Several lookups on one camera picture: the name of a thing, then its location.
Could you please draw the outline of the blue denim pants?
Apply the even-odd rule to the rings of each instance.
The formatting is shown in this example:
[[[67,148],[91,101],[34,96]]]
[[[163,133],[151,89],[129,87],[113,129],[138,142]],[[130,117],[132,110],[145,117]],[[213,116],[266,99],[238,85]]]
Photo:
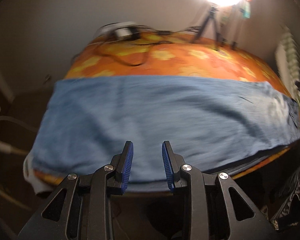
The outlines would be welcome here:
[[[296,101],[267,82],[114,76],[55,84],[30,152],[55,177],[87,175],[134,145],[130,182],[165,190],[162,143],[203,172],[258,161],[300,139]]]

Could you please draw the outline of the orange floral bed sheet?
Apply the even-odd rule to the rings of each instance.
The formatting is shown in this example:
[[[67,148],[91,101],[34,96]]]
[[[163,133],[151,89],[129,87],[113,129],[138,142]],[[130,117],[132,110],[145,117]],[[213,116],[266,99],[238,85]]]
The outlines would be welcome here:
[[[192,44],[190,40],[191,35],[187,34],[162,37],[153,32],[142,33],[141,37],[135,41],[115,41],[102,36],[83,49],[62,80],[140,75],[190,76],[267,82],[275,90],[290,97],[277,75],[258,57],[242,50],[233,51],[229,47],[215,48],[210,39],[203,38],[195,44]],[[241,171],[260,161],[269,162],[271,158],[278,157],[285,148],[296,142],[289,146],[279,147],[258,161],[231,165],[223,169],[233,168]],[[58,185],[65,177],[55,177],[36,171],[32,166],[32,161],[33,158],[31,170],[36,178],[49,185]],[[142,191],[140,184],[129,181],[128,189],[140,192],[164,192],[168,187],[165,190]]]

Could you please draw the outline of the dark patterned cloth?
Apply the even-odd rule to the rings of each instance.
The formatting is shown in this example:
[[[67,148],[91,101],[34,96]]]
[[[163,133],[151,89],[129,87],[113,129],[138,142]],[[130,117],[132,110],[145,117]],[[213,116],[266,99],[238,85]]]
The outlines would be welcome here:
[[[275,229],[281,231],[300,223],[300,167],[288,181],[285,191],[287,198],[270,220]]]

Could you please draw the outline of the white power strip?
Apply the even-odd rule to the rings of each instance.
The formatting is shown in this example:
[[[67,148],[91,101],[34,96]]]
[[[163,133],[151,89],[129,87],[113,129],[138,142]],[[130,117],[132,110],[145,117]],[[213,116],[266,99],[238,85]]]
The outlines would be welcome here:
[[[136,22],[115,22],[100,27],[94,37],[109,36],[116,40],[127,40],[134,34],[133,29],[137,27]]]

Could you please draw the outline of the tall silver tripod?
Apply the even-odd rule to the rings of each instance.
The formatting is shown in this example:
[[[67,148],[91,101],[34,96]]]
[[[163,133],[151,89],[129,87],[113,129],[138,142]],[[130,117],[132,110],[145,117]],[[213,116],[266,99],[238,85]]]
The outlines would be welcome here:
[[[226,43],[230,46],[232,50],[236,50],[237,40],[242,29],[243,24],[243,5],[239,3],[232,6],[229,21],[226,25],[226,31],[224,38]]]

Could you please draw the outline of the green striped white pillow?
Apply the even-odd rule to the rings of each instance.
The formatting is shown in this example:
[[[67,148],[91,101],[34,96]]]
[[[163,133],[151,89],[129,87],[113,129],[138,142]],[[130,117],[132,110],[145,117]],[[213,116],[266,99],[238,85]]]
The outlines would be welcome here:
[[[287,26],[282,28],[275,60],[283,85],[300,107],[300,45]]]

